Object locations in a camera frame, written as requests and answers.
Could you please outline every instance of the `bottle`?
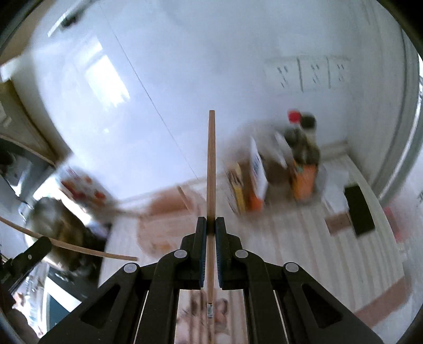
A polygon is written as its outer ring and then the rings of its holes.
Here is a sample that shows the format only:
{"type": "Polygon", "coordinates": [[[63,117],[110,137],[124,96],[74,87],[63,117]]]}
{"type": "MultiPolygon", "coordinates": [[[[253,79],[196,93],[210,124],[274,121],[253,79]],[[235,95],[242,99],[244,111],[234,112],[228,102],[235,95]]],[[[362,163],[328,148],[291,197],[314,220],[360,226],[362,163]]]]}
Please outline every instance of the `bottle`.
{"type": "Polygon", "coordinates": [[[300,119],[300,125],[307,141],[316,145],[316,118],[311,114],[303,114],[300,119]]]}
{"type": "Polygon", "coordinates": [[[313,193],[317,166],[320,161],[320,150],[309,141],[297,145],[293,149],[294,168],[291,173],[291,187],[297,201],[308,200],[313,193]]]}
{"type": "Polygon", "coordinates": [[[284,137],[288,145],[293,148],[297,146],[301,140],[303,133],[301,132],[301,112],[298,110],[288,111],[289,127],[285,130],[284,137]]]}

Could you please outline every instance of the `red bottle cap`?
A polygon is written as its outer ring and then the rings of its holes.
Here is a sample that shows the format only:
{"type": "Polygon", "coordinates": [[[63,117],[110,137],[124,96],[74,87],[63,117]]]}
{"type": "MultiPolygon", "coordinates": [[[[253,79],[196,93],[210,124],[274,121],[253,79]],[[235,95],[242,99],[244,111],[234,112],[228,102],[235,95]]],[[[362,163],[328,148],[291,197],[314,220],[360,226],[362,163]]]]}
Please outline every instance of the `red bottle cap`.
{"type": "Polygon", "coordinates": [[[299,123],[301,120],[301,112],[298,110],[288,111],[288,120],[290,123],[299,123]]]}

